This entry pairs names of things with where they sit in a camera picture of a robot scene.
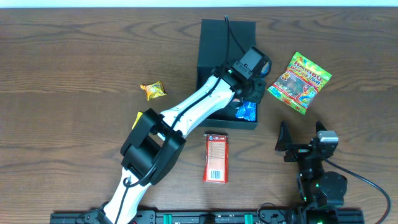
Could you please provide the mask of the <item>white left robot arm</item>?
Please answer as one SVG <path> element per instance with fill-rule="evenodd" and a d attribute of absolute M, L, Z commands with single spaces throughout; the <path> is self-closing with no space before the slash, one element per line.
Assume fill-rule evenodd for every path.
<path fill-rule="evenodd" d="M 173 168 L 190 132 L 235 98 L 259 103 L 270 70 L 268 61 L 227 62 L 215 67 L 203 86 L 177 106 L 161 113 L 143 112 L 120 150 L 120 183 L 112 199 L 99 208 L 95 222 L 129 223 L 147 189 Z"/>

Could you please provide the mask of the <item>blue cookie packet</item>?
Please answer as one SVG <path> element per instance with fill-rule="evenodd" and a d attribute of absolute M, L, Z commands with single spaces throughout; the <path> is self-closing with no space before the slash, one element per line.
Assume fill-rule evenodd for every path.
<path fill-rule="evenodd" d="M 250 101 L 243 101 L 235 117 L 246 121 L 255 121 L 257 118 L 257 104 Z"/>

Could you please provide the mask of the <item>red snack box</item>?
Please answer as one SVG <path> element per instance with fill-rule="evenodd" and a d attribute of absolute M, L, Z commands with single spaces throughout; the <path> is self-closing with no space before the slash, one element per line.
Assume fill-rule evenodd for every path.
<path fill-rule="evenodd" d="M 226 184 L 228 182 L 228 151 L 227 135 L 205 134 L 206 163 L 203 182 Z"/>

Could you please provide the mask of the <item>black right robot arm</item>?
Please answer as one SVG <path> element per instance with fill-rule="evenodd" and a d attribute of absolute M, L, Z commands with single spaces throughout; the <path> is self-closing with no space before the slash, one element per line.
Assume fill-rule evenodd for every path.
<path fill-rule="evenodd" d="M 347 178 L 337 172 L 326 172 L 323 168 L 323 163 L 334 154 L 338 142 L 337 134 L 318 121 L 316 136 L 308 144 L 295 144 L 287 123 L 283 121 L 280 124 L 275 150 L 285 153 L 285 162 L 297 163 L 298 186 L 308 209 L 332 209 L 344 204 Z"/>

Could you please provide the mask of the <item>black gift box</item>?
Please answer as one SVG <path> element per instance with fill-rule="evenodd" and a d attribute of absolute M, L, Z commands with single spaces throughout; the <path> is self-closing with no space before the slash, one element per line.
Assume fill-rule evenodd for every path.
<path fill-rule="evenodd" d="M 256 45 L 256 23 L 254 21 L 231 21 L 231 31 L 236 40 L 231 39 L 229 43 L 230 60 L 237 60 L 243 56 L 241 45 L 247 50 Z M 227 41 L 227 25 L 224 20 L 203 19 L 201 21 L 200 44 L 197 61 L 197 85 L 200 89 L 211 75 L 215 66 L 225 61 Z M 214 112 L 200 123 L 207 128 L 228 128 L 254 130 L 258 121 L 247 121 L 236 117 L 237 107 L 226 106 Z"/>

